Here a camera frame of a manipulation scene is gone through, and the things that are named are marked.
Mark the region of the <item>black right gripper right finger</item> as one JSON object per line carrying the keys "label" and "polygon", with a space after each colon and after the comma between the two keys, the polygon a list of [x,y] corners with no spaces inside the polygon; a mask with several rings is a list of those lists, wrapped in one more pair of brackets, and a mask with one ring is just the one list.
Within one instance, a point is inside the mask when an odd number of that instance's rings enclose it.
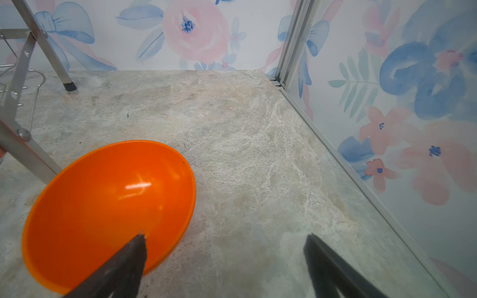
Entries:
{"label": "black right gripper right finger", "polygon": [[309,234],[303,248],[317,298],[385,298],[323,240]]}

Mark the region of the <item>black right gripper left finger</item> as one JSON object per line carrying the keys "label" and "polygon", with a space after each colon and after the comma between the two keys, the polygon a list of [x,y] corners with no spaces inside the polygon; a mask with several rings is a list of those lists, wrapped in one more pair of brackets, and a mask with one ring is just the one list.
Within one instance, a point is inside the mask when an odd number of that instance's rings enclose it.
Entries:
{"label": "black right gripper left finger", "polygon": [[136,298],[146,260],[146,239],[138,234],[65,297]]}

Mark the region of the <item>orange plastic bowl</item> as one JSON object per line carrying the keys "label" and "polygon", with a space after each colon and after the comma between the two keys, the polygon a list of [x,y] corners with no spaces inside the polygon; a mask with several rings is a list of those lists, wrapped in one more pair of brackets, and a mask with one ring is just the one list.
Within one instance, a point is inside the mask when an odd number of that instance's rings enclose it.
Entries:
{"label": "orange plastic bowl", "polygon": [[141,234],[149,273],[179,244],[195,203],[194,173],[175,149],[149,140],[101,147],[36,199],[22,234],[24,263],[39,284],[66,294]]}

